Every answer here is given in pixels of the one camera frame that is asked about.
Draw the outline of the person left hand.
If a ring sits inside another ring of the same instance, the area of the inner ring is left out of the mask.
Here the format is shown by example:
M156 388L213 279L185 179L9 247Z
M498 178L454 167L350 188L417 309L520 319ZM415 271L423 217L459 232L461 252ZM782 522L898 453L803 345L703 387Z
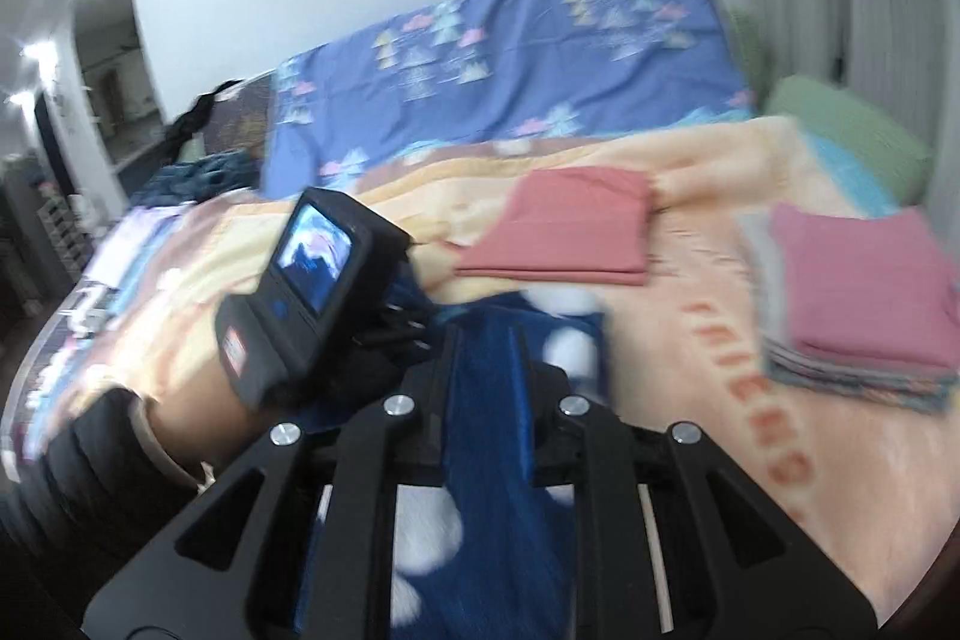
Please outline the person left hand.
M206 466L223 470L277 420L272 409L254 411L239 399L208 310L178 317L143 358L130 376L140 397L135 434L161 473L182 486L202 486Z

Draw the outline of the black sleeved left forearm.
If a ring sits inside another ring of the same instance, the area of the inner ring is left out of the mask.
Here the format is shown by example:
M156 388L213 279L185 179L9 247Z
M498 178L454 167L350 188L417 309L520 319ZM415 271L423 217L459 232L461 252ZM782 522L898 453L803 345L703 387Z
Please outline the black sleeved left forearm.
M112 388L2 495L2 635L80 638L89 601L199 493Z

